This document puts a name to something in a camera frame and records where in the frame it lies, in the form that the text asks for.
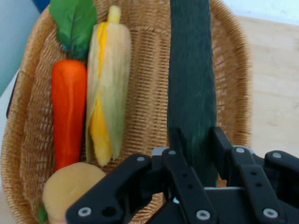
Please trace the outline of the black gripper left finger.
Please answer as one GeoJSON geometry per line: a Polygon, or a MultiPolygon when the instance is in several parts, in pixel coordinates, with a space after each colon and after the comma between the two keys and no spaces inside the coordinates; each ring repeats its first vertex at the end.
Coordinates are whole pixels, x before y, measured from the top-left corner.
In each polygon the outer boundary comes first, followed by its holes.
{"type": "Polygon", "coordinates": [[[215,224],[218,216],[194,170],[183,156],[183,135],[169,132],[161,155],[134,154],[78,199],[66,212],[69,224],[127,224],[156,193],[166,203],[150,224],[215,224]]]}

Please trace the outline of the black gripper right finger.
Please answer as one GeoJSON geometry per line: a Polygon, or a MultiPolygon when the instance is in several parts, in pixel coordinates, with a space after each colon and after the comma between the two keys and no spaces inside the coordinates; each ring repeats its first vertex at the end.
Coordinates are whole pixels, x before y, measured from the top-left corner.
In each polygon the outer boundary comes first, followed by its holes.
{"type": "Polygon", "coordinates": [[[220,127],[211,129],[214,162],[224,190],[213,194],[220,224],[297,224],[299,159],[283,151],[264,158],[233,146],[220,127]]]}

